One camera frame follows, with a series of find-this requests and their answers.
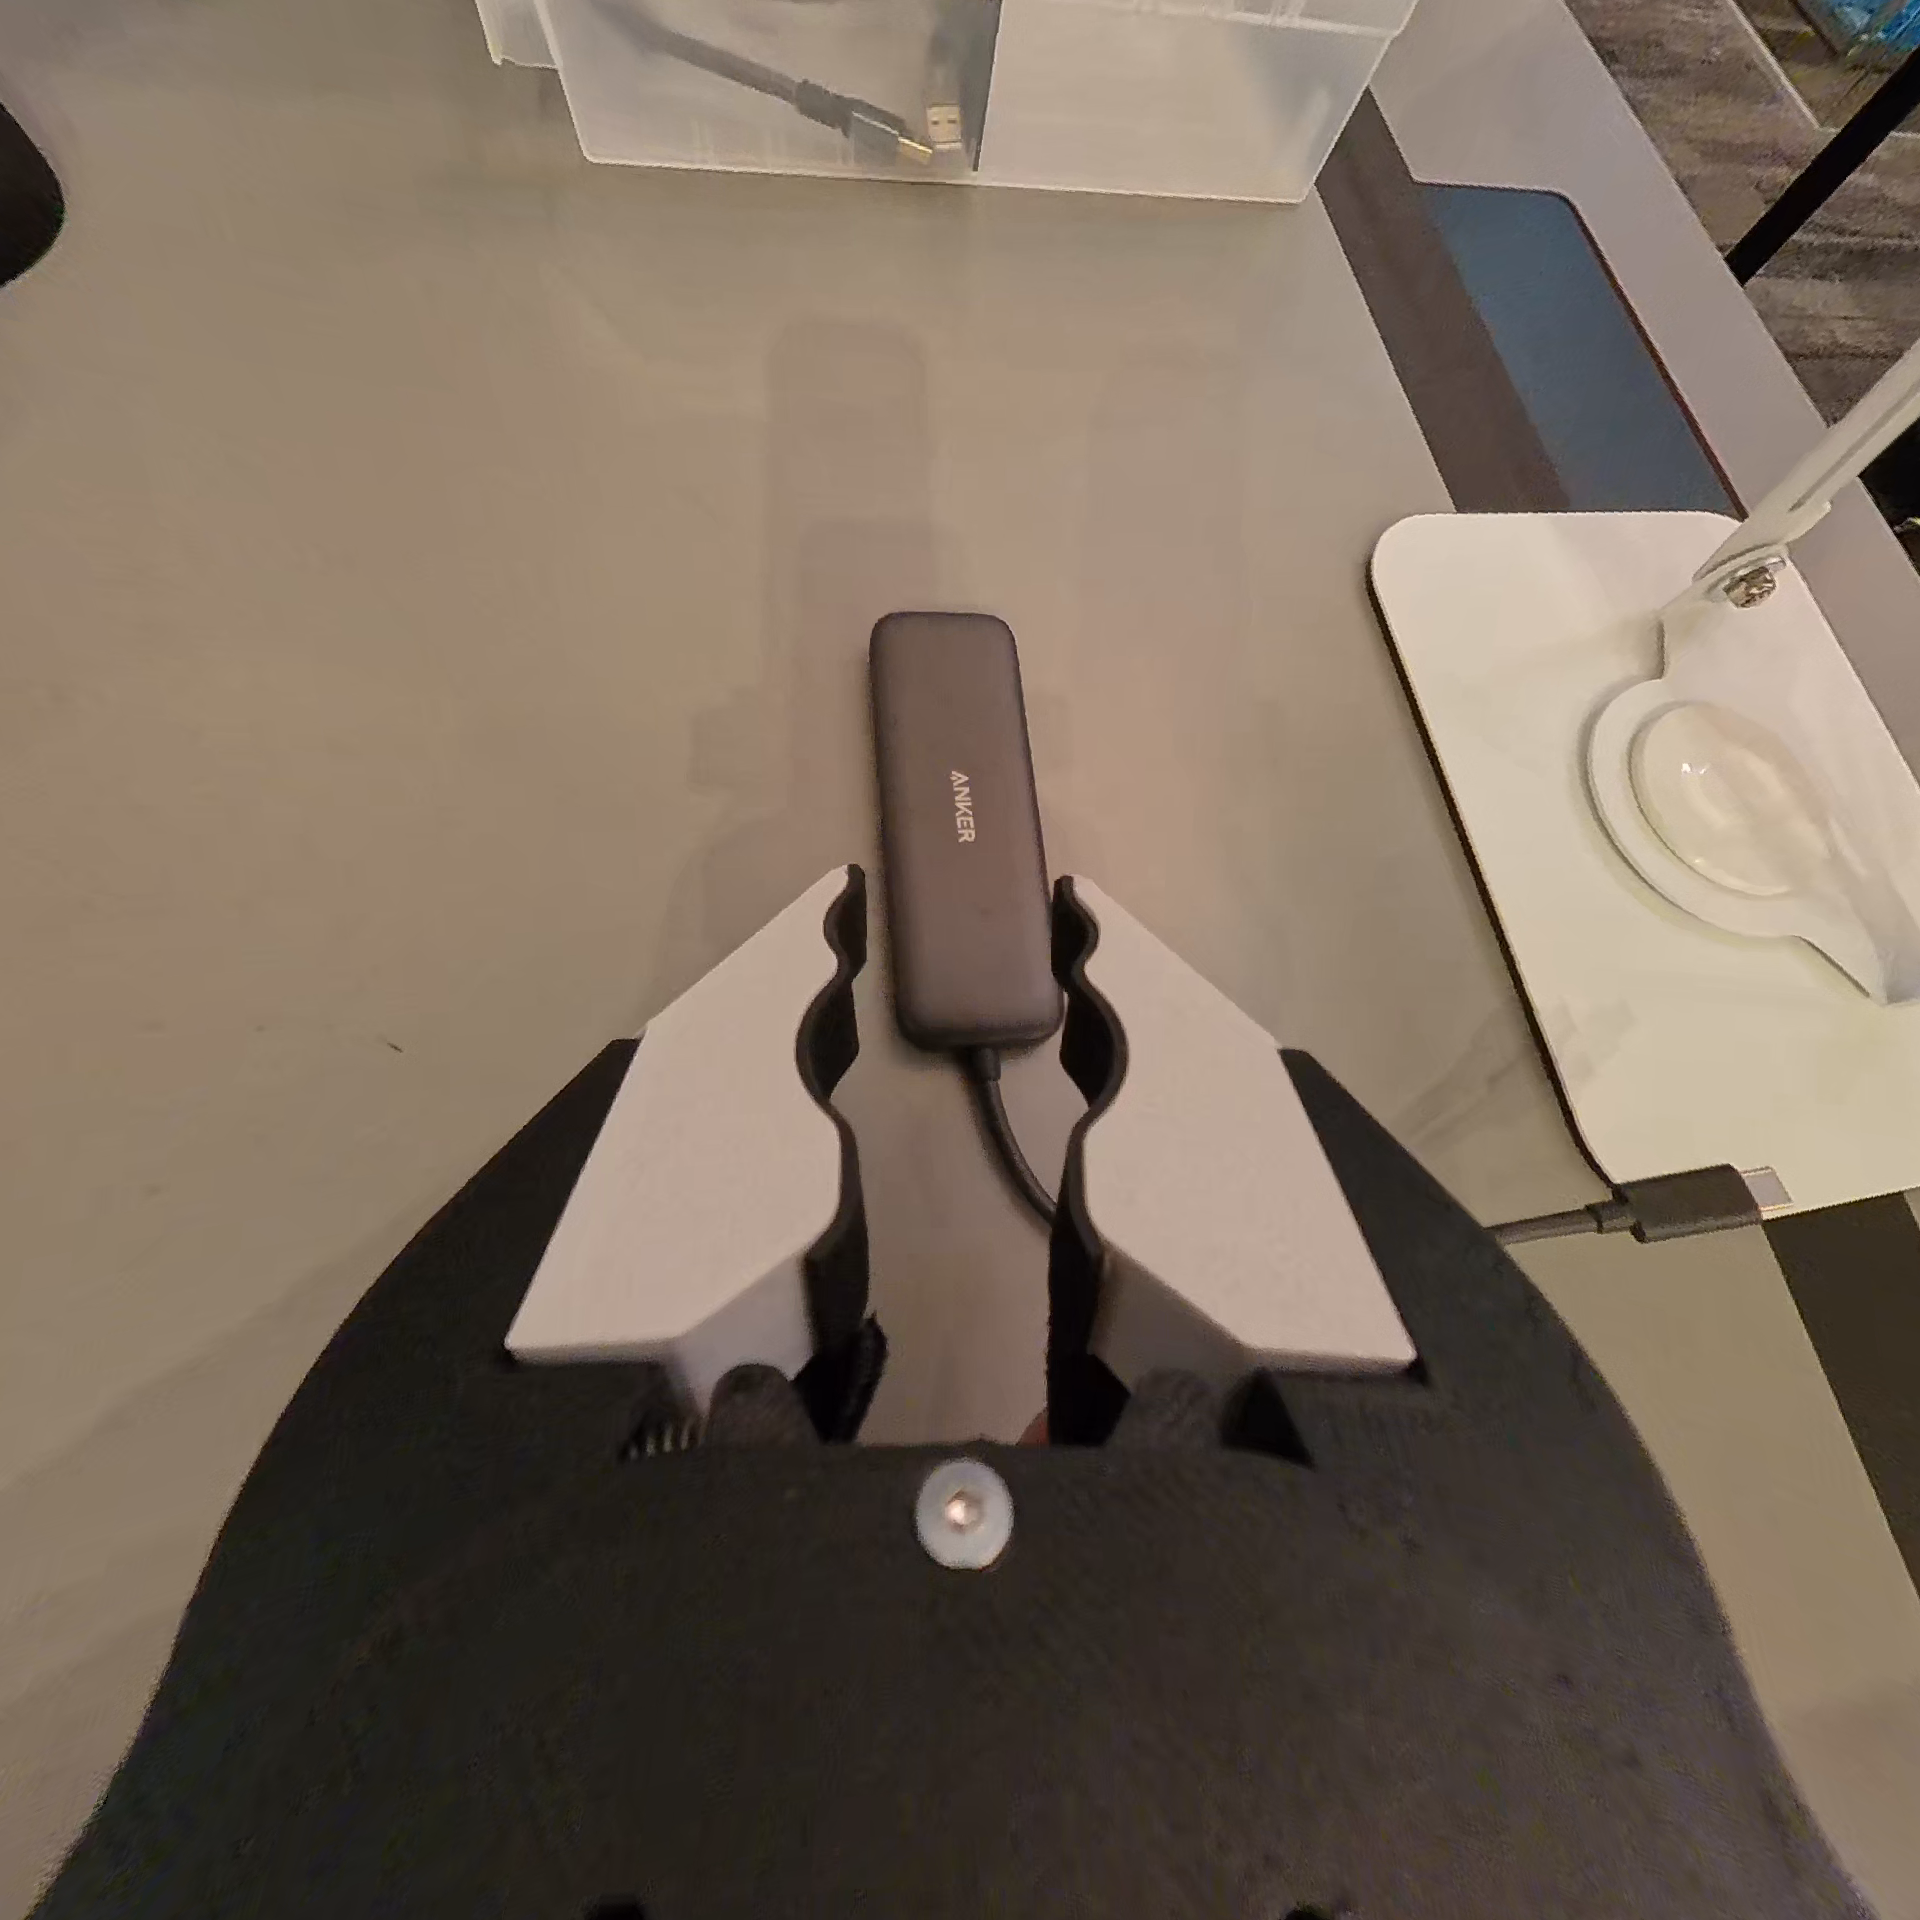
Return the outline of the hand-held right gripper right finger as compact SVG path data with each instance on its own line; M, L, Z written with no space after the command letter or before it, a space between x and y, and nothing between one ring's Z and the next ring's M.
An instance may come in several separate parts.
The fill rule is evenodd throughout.
M1071 1130L1048 1241L1048 1435L1098 1447L1155 1375L1235 1426L1270 1375L1418 1349L1282 1045L1092 879L1051 898Z

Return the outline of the clear plastic organizer box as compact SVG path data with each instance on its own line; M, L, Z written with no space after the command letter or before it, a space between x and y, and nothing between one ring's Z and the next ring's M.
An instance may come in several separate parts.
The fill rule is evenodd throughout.
M650 54L592 3L478 3L496 65L544 68L591 162L1068 194L1303 201L1412 3L620 3L889 109L876 159Z

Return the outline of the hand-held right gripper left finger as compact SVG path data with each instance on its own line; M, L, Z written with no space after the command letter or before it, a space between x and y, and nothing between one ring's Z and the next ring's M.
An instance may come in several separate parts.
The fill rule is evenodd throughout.
M739 1366L858 1434L883 1372L858 1140L870 884L831 869L641 1033L507 1330L519 1362L660 1366L698 1414Z

